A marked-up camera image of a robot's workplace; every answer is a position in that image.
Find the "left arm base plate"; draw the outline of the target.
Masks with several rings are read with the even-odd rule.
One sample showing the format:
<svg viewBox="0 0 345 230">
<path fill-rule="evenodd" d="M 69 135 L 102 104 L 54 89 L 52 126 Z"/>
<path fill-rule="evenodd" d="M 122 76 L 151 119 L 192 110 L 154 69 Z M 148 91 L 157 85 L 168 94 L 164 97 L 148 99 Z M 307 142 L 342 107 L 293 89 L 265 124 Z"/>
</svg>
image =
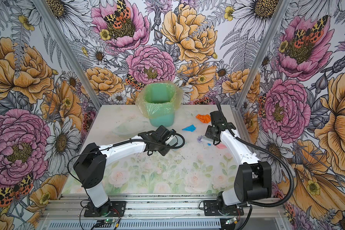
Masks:
<svg viewBox="0 0 345 230">
<path fill-rule="evenodd" d="M 107 201 L 99 208 L 95 207 L 93 202 L 88 202 L 85 217 L 123 217 L 126 209 L 125 201 Z"/>
</svg>

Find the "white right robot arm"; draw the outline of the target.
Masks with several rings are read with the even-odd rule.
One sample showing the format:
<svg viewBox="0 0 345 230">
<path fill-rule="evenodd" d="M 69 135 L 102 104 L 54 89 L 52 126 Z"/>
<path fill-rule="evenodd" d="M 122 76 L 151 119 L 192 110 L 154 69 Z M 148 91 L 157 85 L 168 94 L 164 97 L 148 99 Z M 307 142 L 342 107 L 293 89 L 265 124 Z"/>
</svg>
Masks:
<svg viewBox="0 0 345 230">
<path fill-rule="evenodd" d="M 214 145 L 227 147 L 238 163 L 233 188 L 219 193 L 214 209 L 223 215 L 241 215 L 242 212 L 236 210 L 239 205 L 271 197 L 271 166 L 250 151 L 249 144 L 244 143 L 234 124 L 228 122 L 222 112 L 211 112 L 210 118 L 205 136 L 213 140 Z"/>
</svg>

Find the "grey-green plastic dustpan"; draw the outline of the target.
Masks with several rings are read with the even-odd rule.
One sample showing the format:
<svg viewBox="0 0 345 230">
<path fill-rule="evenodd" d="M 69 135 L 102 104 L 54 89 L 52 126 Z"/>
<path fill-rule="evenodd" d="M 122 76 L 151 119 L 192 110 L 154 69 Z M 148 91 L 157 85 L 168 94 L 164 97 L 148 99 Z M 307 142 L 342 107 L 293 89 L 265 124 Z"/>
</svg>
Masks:
<svg viewBox="0 0 345 230">
<path fill-rule="evenodd" d="M 177 147 L 182 144 L 182 139 L 179 136 L 173 135 L 165 143 L 166 145 Z"/>
</svg>

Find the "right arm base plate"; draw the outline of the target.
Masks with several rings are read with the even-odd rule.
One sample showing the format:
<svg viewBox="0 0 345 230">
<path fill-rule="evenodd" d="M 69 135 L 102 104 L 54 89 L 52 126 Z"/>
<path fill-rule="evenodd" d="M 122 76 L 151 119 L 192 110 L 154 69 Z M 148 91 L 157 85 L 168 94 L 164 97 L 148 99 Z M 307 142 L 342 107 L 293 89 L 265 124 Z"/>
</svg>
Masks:
<svg viewBox="0 0 345 230">
<path fill-rule="evenodd" d="M 205 216 L 243 216 L 244 210 L 237 205 L 226 206 L 216 200 L 204 200 L 202 209 Z"/>
</svg>

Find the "grey-green hand brush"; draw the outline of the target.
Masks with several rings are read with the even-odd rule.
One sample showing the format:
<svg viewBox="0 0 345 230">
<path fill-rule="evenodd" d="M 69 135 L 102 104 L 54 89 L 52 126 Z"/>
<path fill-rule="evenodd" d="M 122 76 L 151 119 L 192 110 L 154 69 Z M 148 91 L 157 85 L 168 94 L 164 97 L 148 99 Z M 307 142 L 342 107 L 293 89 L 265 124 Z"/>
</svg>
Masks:
<svg viewBox="0 0 345 230">
<path fill-rule="evenodd" d="M 208 144 L 213 144 L 213 142 L 214 142 L 214 140 L 212 140 L 212 139 L 209 139 L 209 138 L 207 138 L 207 137 L 205 137 L 205 136 L 203 136 L 201 139 L 201 142 L 205 142 L 205 143 L 208 143 Z"/>
</svg>

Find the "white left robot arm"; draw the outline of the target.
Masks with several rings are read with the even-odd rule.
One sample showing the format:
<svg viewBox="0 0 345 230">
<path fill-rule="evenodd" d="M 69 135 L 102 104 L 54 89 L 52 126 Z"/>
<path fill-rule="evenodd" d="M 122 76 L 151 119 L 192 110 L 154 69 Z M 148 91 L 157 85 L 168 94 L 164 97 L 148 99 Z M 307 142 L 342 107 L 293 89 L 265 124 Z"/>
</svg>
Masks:
<svg viewBox="0 0 345 230">
<path fill-rule="evenodd" d="M 76 156 L 73 169 L 77 179 L 89 197 L 84 216 L 87 218 L 116 217 L 124 215 L 125 201 L 111 201 L 102 180 L 106 166 L 127 156 L 158 152 L 165 156 L 170 150 L 183 147 L 185 139 L 175 130 L 159 126 L 156 130 L 139 133 L 131 139 L 115 144 L 98 146 L 88 144 L 84 151 Z"/>
</svg>

